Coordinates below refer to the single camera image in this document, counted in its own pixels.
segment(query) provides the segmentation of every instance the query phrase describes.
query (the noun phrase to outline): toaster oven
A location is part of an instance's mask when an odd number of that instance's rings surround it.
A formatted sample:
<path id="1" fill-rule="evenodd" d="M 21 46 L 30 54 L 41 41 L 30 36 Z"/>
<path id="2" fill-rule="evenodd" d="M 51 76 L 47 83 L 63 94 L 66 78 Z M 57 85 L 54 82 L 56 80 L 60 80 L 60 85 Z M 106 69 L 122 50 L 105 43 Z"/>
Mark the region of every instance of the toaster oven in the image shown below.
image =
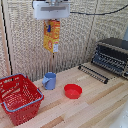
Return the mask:
<path id="1" fill-rule="evenodd" d="M 128 41 L 113 37 L 98 41 L 91 62 L 128 79 Z"/>

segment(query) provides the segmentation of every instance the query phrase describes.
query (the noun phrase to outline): red bowl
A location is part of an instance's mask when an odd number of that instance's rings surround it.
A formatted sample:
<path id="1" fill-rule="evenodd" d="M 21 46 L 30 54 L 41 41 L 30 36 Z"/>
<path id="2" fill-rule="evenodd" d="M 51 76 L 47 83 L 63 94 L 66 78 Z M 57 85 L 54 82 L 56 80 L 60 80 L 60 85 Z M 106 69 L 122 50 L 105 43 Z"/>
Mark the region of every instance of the red bowl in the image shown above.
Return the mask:
<path id="1" fill-rule="evenodd" d="M 67 84 L 64 90 L 65 95 L 70 99 L 78 99 L 82 93 L 82 88 L 76 84 Z"/>

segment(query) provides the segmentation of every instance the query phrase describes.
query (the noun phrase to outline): basket handle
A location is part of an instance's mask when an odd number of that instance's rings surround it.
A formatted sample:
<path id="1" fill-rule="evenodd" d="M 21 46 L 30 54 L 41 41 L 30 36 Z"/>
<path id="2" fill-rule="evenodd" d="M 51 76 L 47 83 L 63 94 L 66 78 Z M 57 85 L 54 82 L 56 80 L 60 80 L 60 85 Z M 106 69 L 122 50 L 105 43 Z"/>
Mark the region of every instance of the basket handle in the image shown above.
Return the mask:
<path id="1" fill-rule="evenodd" d="M 33 103 L 35 103 L 35 102 L 37 102 L 37 101 L 42 100 L 43 97 L 44 97 L 44 95 L 41 93 L 41 91 L 40 91 L 39 89 L 37 89 L 37 91 L 40 93 L 41 98 L 39 98 L 39 99 L 37 99 L 37 100 L 35 100 L 35 101 L 32 101 L 32 102 L 30 102 L 30 103 L 28 103 L 28 104 L 26 104 L 26 105 L 23 105 L 23 106 L 21 106 L 21 107 L 19 107 L 19 108 L 17 108 L 17 109 L 9 110 L 9 109 L 7 108 L 7 105 L 6 105 L 5 102 L 0 103 L 0 104 L 4 104 L 4 106 L 5 106 L 5 108 L 6 108 L 6 110 L 7 110 L 8 112 L 15 112 L 15 111 L 20 110 L 20 109 L 22 109 L 22 108 L 24 108 L 24 107 L 26 107 L 26 106 L 28 106 L 28 105 L 31 105 L 31 104 L 33 104 Z"/>

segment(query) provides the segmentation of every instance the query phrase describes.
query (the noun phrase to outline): red plastic basket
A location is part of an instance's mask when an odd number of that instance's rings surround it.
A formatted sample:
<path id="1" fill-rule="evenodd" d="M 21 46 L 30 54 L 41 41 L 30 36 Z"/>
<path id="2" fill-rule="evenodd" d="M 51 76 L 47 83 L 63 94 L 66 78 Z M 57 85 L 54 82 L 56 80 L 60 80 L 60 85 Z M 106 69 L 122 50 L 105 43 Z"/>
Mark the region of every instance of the red plastic basket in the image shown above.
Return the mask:
<path id="1" fill-rule="evenodd" d="M 40 90 L 23 74 L 0 79 L 1 105 L 15 126 L 35 117 L 43 99 Z"/>

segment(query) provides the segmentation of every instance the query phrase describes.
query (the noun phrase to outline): wooden table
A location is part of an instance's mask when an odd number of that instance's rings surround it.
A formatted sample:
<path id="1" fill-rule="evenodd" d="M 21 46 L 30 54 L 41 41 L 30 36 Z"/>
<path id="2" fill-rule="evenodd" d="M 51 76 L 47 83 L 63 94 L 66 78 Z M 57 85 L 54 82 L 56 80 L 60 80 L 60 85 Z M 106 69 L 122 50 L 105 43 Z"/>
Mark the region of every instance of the wooden table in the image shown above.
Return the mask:
<path id="1" fill-rule="evenodd" d="M 65 96 L 64 86 L 69 83 L 82 87 L 79 99 Z M 34 84 L 45 98 L 38 115 L 16 128 L 109 128 L 128 100 L 126 79 L 115 77 L 103 84 L 77 67 L 58 73 L 54 90 L 45 90 L 42 80 Z M 0 128 L 12 127 L 12 122 L 0 107 Z"/>

